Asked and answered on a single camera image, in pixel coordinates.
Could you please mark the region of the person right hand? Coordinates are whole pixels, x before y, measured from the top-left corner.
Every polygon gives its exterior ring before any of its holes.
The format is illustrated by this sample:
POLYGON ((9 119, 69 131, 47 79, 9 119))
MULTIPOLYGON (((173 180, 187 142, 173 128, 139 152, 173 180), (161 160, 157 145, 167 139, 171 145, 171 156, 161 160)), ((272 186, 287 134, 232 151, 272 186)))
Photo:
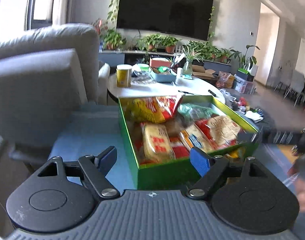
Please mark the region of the person right hand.
POLYGON ((305 213, 305 180, 297 177, 294 181, 294 187, 300 205, 300 212, 305 213))

